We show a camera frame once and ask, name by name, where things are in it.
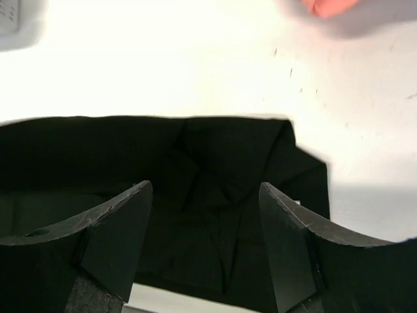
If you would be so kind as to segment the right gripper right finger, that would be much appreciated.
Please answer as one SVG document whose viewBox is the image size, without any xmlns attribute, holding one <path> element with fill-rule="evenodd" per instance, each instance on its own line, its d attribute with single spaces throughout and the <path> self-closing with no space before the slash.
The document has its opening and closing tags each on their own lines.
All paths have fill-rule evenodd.
<svg viewBox="0 0 417 313">
<path fill-rule="evenodd" d="M 279 312 L 416 311 L 415 239 L 349 230 L 269 183 L 259 208 Z"/>
</svg>

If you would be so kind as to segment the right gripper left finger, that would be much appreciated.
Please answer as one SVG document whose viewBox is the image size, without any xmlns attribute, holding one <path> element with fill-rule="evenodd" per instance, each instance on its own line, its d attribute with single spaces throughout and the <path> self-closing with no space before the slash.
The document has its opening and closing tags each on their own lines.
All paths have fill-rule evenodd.
<svg viewBox="0 0 417 313">
<path fill-rule="evenodd" d="M 121 312 L 152 209 L 143 181 L 28 235 L 1 239 L 2 312 Z"/>
</svg>

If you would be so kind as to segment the black long sleeve shirt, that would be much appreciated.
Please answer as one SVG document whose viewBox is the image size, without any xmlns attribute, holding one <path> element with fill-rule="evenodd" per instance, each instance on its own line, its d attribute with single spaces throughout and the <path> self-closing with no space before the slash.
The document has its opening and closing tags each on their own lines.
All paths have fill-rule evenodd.
<svg viewBox="0 0 417 313">
<path fill-rule="evenodd" d="M 152 213 L 138 284 L 275 312 L 258 193 L 329 217 L 324 162 L 288 120 L 56 117 L 1 128 L 1 235 L 25 235 L 144 180 Z"/>
</svg>

